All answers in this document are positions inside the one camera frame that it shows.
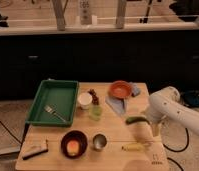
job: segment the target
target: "banana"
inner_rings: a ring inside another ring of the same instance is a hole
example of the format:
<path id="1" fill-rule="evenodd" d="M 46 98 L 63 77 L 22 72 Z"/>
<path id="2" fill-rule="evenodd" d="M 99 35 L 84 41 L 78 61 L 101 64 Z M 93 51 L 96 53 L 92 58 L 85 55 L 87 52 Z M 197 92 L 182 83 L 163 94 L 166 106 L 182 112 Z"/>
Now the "banana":
<path id="1" fill-rule="evenodd" d="M 148 143 L 133 142 L 122 146 L 125 151 L 144 151 L 148 147 Z"/>

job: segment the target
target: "cable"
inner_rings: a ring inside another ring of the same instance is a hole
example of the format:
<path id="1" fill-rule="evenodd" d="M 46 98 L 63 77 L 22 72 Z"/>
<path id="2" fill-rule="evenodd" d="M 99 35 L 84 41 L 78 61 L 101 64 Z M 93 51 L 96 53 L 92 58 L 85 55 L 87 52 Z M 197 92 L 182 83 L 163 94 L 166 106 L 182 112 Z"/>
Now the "cable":
<path id="1" fill-rule="evenodd" d="M 3 126 L 3 128 L 6 129 L 6 131 L 19 143 L 22 144 L 22 142 L 16 137 L 14 136 L 14 134 L 12 134 L 12 132 L 0 121 L 0 124 Z"/>
<path id="2" fill-rule="evenodd" d="M 63 14 L 65 13 L 65 10 L 67 8 L 67 5 L 68 5 L 68 0 L 65 1 L 65 4 L 64 4 L 64 7 L 63 7 Z"/>
<path id="3" fill-rule="evenodd" d="M 170 157 L 167 157 L 167 159 L 170 160 L 170 161 L 172 161 L 173 163 L 175 163 L 181 169 L 181 171 L 184 171 L 184 169 L 182 168 L 182 166 L 180 166 L 180 164 L 177 161 L 175 161 L 174 159 L 172 159 Z"/>
<path id="4" fill-rule="evenodd" d="M 180 149 L 180 150 L 174 150 L 174 149 L 171 149 L 170 147 L 168 147 L 168 146 L 165 145 L 165 144 L 163 144 L 163 146 L 164 146 L 166 149 L 168 149 L 168 150 L 170 150 L 170 151 L 172 151 L 172 152 L 175 152 L 175 153 L 179 153 L 179 152 L 185 151 L 185 150 L 188 148 L 189 142 L 190 142 L 188 129 L 185 128 L 185 131 L 186 131 L 187 142 L 186 142 L 186 145 L 185 145 L 184 148 L 182 148 L 182 149 Z"/>

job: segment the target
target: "small cup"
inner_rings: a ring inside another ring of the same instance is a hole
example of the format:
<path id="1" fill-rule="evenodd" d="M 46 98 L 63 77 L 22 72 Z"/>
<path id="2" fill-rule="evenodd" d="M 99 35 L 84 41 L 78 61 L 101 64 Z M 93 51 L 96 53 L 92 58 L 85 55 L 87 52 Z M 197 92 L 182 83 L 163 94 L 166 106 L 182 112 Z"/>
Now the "small cup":
<path id="1" fill-rule="evenodd" d="M 107 139 L 103 134 L 97 134 L 93 138 L 93 148 L 95 150 L 102 150 L 107 144 Z"/>
<path id="2" fill-rule="evenodd" d="M 92 96 L 89 93 L 81 93 L 77 101 L 82 109 L 89 109 L 92 104 Z"/>

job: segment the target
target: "black cable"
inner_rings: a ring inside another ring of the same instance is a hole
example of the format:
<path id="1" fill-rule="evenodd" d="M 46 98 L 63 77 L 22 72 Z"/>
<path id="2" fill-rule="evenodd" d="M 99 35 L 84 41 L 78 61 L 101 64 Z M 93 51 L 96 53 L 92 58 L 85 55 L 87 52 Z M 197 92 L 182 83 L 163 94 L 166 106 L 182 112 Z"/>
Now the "black cable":
<path id="1" fill-rule="evenodd" d="M 167 145 L 165 145 L 165 144 L 163 144 L 163 146 L 164 146 L 166 149 L 168 149 L 168 150 L 170 150 L 170 151 L 172 151 L 172 152 L 175 152 L 175 153 L 180 153 L 180 152 L 185 151 L 185 150 L 188 148 L 188 146 L 189 146 L 189 142 L 190 142 L 188 129 L 187 129 L 187 128 L 185 128 L 185 131 L 186 131 L 187 142 L 186 142 L 186 145 L 185 145 L 185 147 L 184 147 L 184 148 L 182 148 L 182 149 L 180 149 L 180 150 L 174 150 L 174 149 L 171 149 L 170 147 L 168 147 L 168 146 L 167 146 Z"/>
<path id="2" fill-rule="evenodd" d="M 180 166 L 180 164 L 177 161 L 175 161 L 174 159 L 172 159 L 170 157 L 167 157 L 167 159 L 170 160 L 170 161 L 172 161 L 173 163 L 175 163 L 181 169 L 181 171 L 184 171 L 184 169 L 182 168 L 182 166 Z"/>
<path id="3" fill-rule="evenodd" d="M 5 128 L 5 130 L 20 144 L 22 144 L 22 142 L 14 135 L 12 134 L 12 132 L 0 121 L 0 124 L 3 126 L 3 128 Z"/>

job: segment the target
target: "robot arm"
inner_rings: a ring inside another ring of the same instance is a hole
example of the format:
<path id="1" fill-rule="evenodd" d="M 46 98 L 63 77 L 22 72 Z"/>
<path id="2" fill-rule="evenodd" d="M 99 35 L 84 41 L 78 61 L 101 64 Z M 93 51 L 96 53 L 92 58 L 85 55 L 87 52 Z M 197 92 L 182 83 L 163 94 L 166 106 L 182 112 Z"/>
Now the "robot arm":
<path id="1" fill-rule="evenodd" d="M 158 124 L 168 116 L 180 122 L 184 127 L 199 135 L 199 112 L 178 103 L 180 94 L 174 87 L 166 87 L 149 96 L 149 107 L 146 110 L 148 120 Z"/>

